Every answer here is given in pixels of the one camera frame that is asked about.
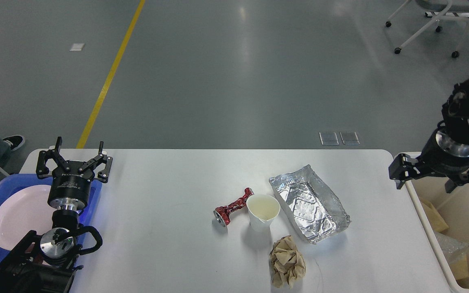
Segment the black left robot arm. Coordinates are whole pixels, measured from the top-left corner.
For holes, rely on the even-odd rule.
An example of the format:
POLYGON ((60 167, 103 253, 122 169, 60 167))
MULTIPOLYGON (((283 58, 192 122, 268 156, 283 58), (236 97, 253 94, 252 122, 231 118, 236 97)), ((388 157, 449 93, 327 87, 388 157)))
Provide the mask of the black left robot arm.
POLYGON ((103 244, 96 228, 83 225, 80 214, 88 207, 93 181, 108 182, 112 157, 103 141, 89 161, 66 160, 60 154, 62 138, 38 156, 37 178, 53 179, 47 204, 54 208, 52 228, 42 235, 30 230, 0 262, 0 293, 67 293, 73 284, 78 257, 96 252, 103 244))

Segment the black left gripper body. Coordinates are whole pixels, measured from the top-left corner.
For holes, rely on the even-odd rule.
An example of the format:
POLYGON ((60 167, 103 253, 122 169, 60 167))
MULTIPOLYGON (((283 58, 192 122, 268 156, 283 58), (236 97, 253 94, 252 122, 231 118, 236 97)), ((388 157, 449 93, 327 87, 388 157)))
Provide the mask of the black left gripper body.
POLYGON ((94 177, 92 170, 78 174, 78 167, 71 167, 68 172, 61 167, 54 169, 47 203, 57 209, 69 206, 72 210, 83 210, 88 205, 94 177))

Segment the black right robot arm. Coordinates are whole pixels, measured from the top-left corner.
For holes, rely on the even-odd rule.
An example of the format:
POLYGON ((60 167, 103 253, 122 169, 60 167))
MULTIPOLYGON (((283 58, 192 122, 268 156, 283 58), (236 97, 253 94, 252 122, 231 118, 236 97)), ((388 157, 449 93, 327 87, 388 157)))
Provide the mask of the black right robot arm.
POLYGON ((416 158, 398 154, 389 166, 389 177, 400 189, 407 181, 446 177, 445 191, 469 185, 469 79, 454 85, 442 105, 442 121, 416 158))

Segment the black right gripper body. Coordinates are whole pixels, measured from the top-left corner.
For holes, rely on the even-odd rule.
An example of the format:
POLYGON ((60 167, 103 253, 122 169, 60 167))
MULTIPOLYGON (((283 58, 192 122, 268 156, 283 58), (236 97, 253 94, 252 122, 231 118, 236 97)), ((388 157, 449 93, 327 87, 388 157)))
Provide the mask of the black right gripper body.
POLYGON ((423 177, 447 177, 469 169, 469 143, 455 141, 446 128, 433 131, 419 156, 423 177))

